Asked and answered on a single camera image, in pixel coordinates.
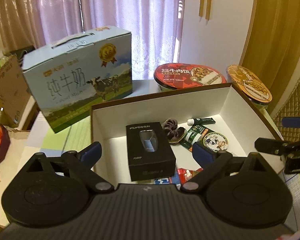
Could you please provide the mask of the green ointment blister card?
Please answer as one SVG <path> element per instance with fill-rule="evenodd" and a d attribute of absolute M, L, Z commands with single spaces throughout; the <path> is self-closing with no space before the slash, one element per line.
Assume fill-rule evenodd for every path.
<path fill-rule="evenodd" d="M 191 126 L 179 144 L 191 152 L 195 142 L 200 142 L 213 152 L 227 150 L 229 146 L 226 136 L 203 125 Z"/>

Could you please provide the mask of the red snack packet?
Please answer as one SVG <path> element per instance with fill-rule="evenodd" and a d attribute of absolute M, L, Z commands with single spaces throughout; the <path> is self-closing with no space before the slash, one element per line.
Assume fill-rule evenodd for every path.
<path fill-rule="evenodd" d="M 203 169 L 199 168 L 197 170 L 188 170 L 185 168 L 179 168 L 177 169 L 177 174 L 180 180 L 181 184 L 186 183 L 190 179 L 192 179 L 194 176 L 196 176 L 199 172 L 201 172 Z"/>

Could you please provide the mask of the green lip balm tube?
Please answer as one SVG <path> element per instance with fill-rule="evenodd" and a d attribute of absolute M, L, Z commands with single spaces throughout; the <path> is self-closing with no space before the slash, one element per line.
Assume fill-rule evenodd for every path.
<path fill-rule="evenodd" d="M 192 118 L 187 120 L 187 125 L 188 126 L 193 126 L 193 125 L 210 125 L 210 124 L 215 124 L 216 121 L 213 118 Z"/>

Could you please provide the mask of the dark velvet scrunchie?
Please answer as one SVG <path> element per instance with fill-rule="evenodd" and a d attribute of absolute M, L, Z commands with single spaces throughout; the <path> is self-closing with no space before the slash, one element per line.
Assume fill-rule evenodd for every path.
<path fill-rule="evenodd" d="M 177 144 L 185 137 L 186 129 L 179 126 L 175 119 L 167 119 L 161 126 L 170 144 Z"/>

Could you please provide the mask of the blue toothpick box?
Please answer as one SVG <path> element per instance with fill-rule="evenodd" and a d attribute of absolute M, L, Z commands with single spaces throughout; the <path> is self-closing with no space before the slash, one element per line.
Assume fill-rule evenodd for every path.
<path fill-rule="evenodd" d="M 168 177 L 168 178 L 160 178 L 160 179 L 155 179 L 154 180 L 155 185 L 169 185 L 173 184 L 175 185 L 178 189 L 180 189 L 181 182 L 179 179 L 179 176 L 173 176 L 173 177 Z"/>

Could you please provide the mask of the black shaver box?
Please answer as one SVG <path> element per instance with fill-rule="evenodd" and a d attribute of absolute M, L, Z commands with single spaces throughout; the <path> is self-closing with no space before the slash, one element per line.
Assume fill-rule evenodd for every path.
<path fill-rule="evenodd" d="M 171 177 L 176 158 L 159 122 L 126 126 L 131 181 Z"/>

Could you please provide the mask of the quilted tan chair cushion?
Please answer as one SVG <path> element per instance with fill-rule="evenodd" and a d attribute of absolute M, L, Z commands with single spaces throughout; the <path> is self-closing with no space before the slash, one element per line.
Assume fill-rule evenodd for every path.
<path fill-rule="evenodd" d="M 300 78 L 287 101 L 275 114 L 273 121 L 284 140 L 296 142 L 300 140 L 300 128 L 284 128 L 282 119 L 285 117 L 300 117 Z"/>

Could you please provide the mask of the large brown cardboard box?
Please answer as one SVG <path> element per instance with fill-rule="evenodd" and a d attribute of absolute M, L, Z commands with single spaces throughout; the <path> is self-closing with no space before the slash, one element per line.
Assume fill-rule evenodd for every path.
<path fill-rule="evenodd" d="M 130 183 L 127 125 L 174 118 L 186 126 L 188 119 L 202 117 L 216 121 L 210 129 L 226 136 L 228 150 L 235 156 L 254 152 L 259 137 L 280 138 L 253 103 L 230 83 L 139 95 L 92 107 L 91 139 L 102 145 L 102 157 L 94 171 L 114 185 Z"/>

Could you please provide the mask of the plaid tablecloth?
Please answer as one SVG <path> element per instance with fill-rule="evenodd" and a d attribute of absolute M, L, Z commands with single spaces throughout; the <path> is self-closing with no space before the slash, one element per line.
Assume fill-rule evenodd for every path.
<path fill-rule="evenodd" d="M 29 159 L 30 150 L 34 148 L 43 151 L 48 157 L 57 157 L 67 150 L 79 151 L 87 147 L 91 143 L 90 122 L 90 117 L 87 116 L 70 127 L 54 133 L 43 114 L 39 113 L 31 128 L 21 165 Z M 287 225 L 296 231 L 300 229 L 300 175 L 285 175 L 283 172 L 279 175 L 287 183 L 293 195 L 293 207 L 288 215 Z"/>

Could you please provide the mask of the green instant noodle bowl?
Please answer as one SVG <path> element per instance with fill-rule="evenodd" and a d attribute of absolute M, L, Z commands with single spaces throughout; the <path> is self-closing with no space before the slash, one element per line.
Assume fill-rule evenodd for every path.
<path fill-rule="evenodd" d="M 268 107 L 273 96 L 256 74 L 238 65 L 228 66 L 226 72 L 229 80 L 234 83 L 258 109 L 266 109 Z"/>

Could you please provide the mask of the dark red tray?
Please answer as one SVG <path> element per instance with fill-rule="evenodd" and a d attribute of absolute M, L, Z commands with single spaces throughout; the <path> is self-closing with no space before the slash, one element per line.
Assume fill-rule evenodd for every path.
<path fill-rule="evenodd" d="M 10 146 L 10 137 L 8 130 L 0 125 L 0 163 L 5 159 L 8 148 Z"/>

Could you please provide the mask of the blue milk carton box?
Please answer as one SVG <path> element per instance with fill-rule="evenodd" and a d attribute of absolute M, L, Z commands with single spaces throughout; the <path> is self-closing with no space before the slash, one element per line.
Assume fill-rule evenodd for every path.
<path fill-rule="evenodd" d="M 105 26 L 65 37 L 23 58 L 23 75 L 51 129 L 84 119 L 98 103 L 133 91 L 132 34 Z"/>

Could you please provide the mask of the brown drape curtain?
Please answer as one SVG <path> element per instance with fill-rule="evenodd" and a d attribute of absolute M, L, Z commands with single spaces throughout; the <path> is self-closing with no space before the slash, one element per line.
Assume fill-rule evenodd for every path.
<path fill-rule="evenodd" d="M 300 58 L 300 0 L 254 0 L 240 65 L 270 90 L 271 113 Z"/>

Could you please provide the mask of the red instant rice bowl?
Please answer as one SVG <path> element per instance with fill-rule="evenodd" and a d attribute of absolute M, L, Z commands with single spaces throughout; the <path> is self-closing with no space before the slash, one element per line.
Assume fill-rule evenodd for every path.
<path fill-rule="evenodd" d="M 154 71 L 154 80 L 161 91 L 226 83 L 217 70 L 197 64 L 166 63 Z"/>

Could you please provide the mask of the purple sheer curtain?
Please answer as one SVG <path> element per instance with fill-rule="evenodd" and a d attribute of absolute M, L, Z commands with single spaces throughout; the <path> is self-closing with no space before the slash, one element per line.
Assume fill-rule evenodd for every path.
<path fill-rule="evenodd" d="M 179 59 L 184 0 L 0 0 L 4 48 L 40 48 L 105 25 L 132 34 L 133 79 Z"/>

